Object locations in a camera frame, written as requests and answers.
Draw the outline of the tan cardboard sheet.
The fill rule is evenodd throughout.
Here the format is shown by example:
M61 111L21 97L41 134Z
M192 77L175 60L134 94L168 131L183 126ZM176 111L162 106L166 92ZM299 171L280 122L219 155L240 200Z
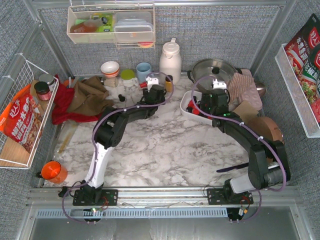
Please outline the tan cardboard sheet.
M237 114L245 124L258 115L258 111L247 100L244 100L233 112Z

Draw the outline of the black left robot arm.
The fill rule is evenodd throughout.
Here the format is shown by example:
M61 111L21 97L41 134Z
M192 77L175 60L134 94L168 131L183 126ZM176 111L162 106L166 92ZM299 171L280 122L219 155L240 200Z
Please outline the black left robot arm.
M114 148L121 142L127 124L150 118L165 104L166 90L155 84L150 90L144 88L140 101L125 108L107 107L93 128L94 152L87 176L74 193L74 206L94 206L104 201L111 202L111 196L103 190L105 172Z

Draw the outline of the red capsule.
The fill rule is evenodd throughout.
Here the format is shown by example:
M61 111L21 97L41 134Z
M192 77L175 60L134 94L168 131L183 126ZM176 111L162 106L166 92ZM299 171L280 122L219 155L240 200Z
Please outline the red capsule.
M142 82L139 84L140 88L146 88L148 86L147 82Z
M194 115L199 115L199 114L200 114L200 111L199 111L197 108L193 108L193 109L192 109L192 113L193 113Z
M193 103L192 100L189 101L187 107L188 107L188 108L193 108L193 107L194 107L194 103Z

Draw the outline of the black capsule top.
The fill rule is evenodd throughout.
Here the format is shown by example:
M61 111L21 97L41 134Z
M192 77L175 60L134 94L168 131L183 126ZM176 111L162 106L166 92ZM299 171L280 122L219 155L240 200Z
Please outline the black capsule top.
M122 94L119 94L118 98L120 102L124 102L126 100L126 98Z

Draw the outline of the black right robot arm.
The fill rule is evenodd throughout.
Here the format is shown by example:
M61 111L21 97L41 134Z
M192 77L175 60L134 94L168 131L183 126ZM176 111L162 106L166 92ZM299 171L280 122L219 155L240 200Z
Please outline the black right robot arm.
M291 178L284 144L264 139L250 129L234 112L229 111L228 94L223 89L203 93L200 112L212 118L212 126L236 140L248 153L247 173L225 182L233 194L267 189L281 192Z

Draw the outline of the white plastic storage basket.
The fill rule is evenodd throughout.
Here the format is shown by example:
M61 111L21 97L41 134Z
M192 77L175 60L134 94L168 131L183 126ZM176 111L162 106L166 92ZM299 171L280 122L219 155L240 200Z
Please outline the white plastic storage basket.
M205 118L203 116L195 115L195 114L187 111L188 104L192 100L191 97L192 97L191 90L187 91L183 95L183 97L180 101L180 105L179 105L181 114L189 120L197 121L199 123L211 126L212 125L211 119Z

